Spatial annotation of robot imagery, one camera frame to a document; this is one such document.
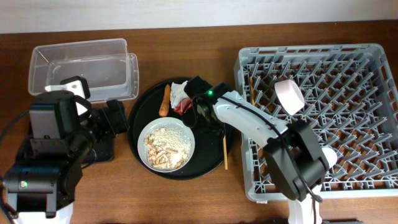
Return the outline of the wooden chopstick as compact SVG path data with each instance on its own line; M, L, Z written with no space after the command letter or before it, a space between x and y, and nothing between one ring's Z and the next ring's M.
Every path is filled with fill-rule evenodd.
M253 106L255 106L256 103L255 103L255 94L254 94L254 82L253 82L253 77L249 77L249 84L250 84L251 104L252 104Z
M226 145L226 135L223 136L223 156L224 156L224 169L228 170L228 150Z

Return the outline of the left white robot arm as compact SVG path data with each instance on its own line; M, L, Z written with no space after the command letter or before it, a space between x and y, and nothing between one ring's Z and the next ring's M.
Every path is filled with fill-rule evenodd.
M75 188L98 142L129 129L121 101L93 109L67 90L39 94L26 111L32 134L1 179L1 210L9 223L70 223Z

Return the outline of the light blue cup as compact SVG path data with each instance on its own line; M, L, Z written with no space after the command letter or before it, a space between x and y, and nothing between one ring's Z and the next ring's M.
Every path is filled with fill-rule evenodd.
M329 168L332 168L336 164L338 159L336 152L330 147L323 147L322 151L326 157Z

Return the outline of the pink bowl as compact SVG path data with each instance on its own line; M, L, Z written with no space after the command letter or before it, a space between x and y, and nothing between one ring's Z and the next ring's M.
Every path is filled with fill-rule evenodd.
M302 92L293 80L277 82L274 89L281 106L289 115L296 114L305 106Z

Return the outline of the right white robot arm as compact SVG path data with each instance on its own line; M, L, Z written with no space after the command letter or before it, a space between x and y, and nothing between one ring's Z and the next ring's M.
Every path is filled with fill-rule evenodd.
M225 83L211 86L194 77L184 91L195 116L209 124L228 124L262 148L272 182L288 200L289 223L322 223L319 193L337 155L320 145L308 123L278 119Z

